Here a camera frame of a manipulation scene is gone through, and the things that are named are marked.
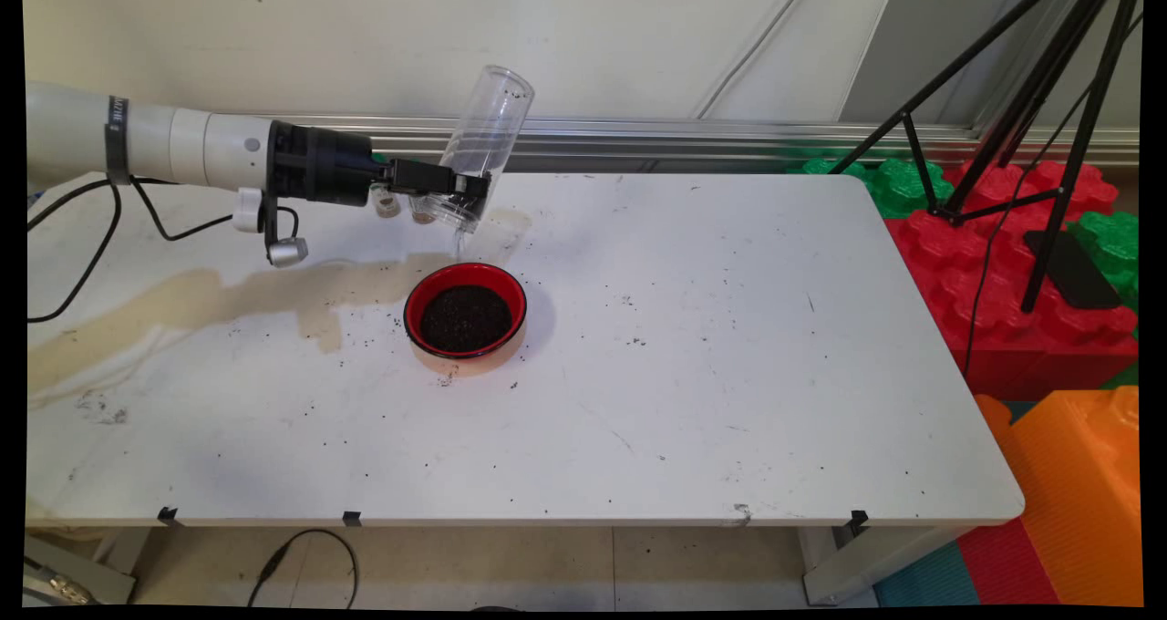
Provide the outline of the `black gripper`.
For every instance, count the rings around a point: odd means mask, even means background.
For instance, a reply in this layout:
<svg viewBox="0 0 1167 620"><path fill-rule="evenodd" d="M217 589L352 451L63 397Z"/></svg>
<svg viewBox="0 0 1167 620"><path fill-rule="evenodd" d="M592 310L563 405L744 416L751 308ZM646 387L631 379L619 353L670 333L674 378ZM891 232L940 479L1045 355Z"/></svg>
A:
<svg viewBox="0 0 1167 620"><path fill-rule="evenodd" d="M371 139L331 128L271 121L268 130L268 193L277 198L314 203L366 205L376 184L408 195L450 195L485 198L492 177L459 174L449 167L373 156Z"/></svg>

